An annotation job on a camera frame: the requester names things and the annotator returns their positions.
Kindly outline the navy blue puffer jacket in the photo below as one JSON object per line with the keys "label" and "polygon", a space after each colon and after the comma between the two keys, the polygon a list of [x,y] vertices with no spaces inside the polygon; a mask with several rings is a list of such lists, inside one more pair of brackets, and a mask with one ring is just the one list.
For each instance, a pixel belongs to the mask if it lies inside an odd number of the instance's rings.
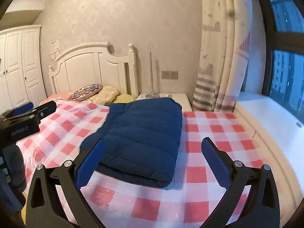
{"label": "navy blue puffer jacket", "polygon": [[80,151],[97,139],[104,153],[96,171],[120,181],[165,188],[174,178],[182,133],[182,107],[171,98],[110,104],[103,125],[85,138]]}

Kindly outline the white wardrobe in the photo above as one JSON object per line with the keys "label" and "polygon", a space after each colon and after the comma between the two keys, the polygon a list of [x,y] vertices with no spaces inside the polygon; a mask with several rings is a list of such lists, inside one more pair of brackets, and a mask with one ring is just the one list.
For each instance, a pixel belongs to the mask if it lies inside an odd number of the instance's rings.
{"label": "white wardrobe", "polygon": [[1,113],[46,99],[40,61],[41,25],[1,31]]}

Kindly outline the red white checkered bed cover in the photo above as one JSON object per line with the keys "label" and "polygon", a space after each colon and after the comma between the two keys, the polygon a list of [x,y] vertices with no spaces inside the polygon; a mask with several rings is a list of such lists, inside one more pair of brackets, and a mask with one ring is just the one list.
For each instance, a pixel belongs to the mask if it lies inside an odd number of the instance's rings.
{"label": "red white checkered bed cover", "polygon": [[[109,106],[59,100],[56,111],[43,119],[40,131],[20,140],[28,196],[38,165],[60,167],[75,160],[80,144],[100,128]],[[104,227],[203,227],[225,193],[201,152],[209,137],[233,161],[261,168],[258,148],[232,113],[183,112],[182,133],[174,178],[165,188],[132,184],[94,170],[88,184],[80,189]],[[56,186],[68,220],[77,223],[62,188]],[[236,221],[250,191],[246,186],[229,223]]]}

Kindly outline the white window bench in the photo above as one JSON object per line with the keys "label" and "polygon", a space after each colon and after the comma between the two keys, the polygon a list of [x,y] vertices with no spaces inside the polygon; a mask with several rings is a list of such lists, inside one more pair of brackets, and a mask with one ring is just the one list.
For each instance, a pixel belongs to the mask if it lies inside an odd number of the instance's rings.
{"label": "white window bench", "polygon": [[261,94],[240,93],[233,112],[272,169],[284,225],[303,200],[303,124]]}

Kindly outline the colourful patterned pillow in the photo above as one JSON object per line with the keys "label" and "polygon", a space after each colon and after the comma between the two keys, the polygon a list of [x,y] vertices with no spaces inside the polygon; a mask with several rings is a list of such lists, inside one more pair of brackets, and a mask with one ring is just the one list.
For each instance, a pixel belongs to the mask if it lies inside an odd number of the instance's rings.
{"label": "colourful patterned pillow", "polygon": [[76,92],[72,93],[71,96],[69,97],[69,100],[78,101],[78,102],[84,101],[85,99],[94,96],[101,89],[102,89],[101,84],[86,85],[81,89],[77,90]]}

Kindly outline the cream floral pillow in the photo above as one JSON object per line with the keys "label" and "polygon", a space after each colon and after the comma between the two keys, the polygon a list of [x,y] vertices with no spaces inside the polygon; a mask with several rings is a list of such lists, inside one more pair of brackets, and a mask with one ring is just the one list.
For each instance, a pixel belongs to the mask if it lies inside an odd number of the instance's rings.
{"label": "cream floral pillow", "polygon": [[103,86],[102,89],[94,96],[90,97],[89,100],[97,105],[105,105],[111,103],[119,94],[120,92],[118,89],[112,86]]}

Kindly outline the white wooden headboard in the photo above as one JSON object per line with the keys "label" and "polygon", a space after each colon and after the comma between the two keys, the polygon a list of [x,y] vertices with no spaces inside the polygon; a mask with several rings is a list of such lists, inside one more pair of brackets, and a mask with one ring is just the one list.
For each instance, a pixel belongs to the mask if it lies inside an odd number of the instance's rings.
{"label": "white wooden headboard", "polygon": [[56,59],[57,68],[49,67],[53,94],[75,92],[89,84],[112,86],[121,94],[139,96],[137,52],[128,45],[127,56],[110,54],[109,42],[89,42],[72,47]]}

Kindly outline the yellow pillow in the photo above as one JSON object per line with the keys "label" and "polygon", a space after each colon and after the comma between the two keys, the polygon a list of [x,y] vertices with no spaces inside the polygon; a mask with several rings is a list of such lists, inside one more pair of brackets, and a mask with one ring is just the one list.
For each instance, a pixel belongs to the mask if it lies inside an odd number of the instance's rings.
{"label": "yellow pillow", "polygon": [[121,94],[114,98],[112,104],[127,104],[133,102],[135,99],[129,94]]}

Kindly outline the white nightstand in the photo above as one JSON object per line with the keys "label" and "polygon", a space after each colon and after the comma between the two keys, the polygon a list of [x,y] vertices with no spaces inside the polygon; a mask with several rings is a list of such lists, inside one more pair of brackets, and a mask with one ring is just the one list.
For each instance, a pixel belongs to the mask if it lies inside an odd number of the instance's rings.
{"label": "white nightstand", "polygon": [[153,99],[153,98],[171,98],[176,103],[180,104],[182,107],[183,112],[190,112],[192,111],[192,107],[189,101],[188,96],[185,93],[141,93],[136,100],[142,100],[142,99]]}

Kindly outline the nautical print curtain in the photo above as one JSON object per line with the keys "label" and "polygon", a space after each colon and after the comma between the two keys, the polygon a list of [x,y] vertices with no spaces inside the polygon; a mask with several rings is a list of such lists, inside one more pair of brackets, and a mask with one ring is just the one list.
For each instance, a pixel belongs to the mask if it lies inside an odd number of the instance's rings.
{"label": "nautical print curtain", "polygon": [[252,0],[202,0],[194,110],[234,109],[249,60],[252,18]]}

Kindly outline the dark framed window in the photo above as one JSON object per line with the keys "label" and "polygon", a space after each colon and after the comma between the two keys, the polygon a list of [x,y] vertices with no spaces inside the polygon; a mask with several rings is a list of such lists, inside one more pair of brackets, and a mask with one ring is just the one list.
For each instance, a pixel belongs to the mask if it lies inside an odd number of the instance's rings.
{"label": "dark framed window", "polygon": [[266,36],[262,94],[303,123],[303,0],[258,0]]}

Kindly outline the wall switch stickers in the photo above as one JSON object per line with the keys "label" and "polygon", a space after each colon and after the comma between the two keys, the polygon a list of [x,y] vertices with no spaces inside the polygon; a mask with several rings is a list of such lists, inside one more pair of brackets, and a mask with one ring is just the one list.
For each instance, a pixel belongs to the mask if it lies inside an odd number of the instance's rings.
{"label": "wall switch stickers", "polygon": [[54,40],[51,42],[51,60],[56,60],[60,55],[60,45],[59,40]]}

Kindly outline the wall socket panel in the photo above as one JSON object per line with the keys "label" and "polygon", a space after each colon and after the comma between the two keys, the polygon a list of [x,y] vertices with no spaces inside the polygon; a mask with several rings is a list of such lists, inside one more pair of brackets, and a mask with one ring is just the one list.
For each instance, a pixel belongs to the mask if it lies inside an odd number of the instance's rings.
{"label": "wall socket panel", "polygon": [[161,79],[177,80],[178,79],[178,72],[177,71],[162,70],[161,71]]}

